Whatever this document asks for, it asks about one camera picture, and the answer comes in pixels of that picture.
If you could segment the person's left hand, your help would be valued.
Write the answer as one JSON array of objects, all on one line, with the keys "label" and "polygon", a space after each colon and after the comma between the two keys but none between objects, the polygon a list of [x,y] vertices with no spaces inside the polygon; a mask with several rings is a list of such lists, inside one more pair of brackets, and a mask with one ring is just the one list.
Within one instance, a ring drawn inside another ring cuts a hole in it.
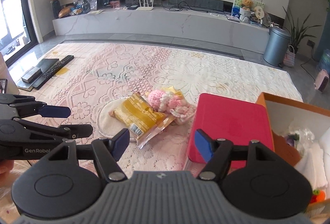
[{"label": "person's left hand", "polygon": [[13,160],[2,160],[0,161],[0,175],[4,175],[5,173],[9,173],[14,166]]}]

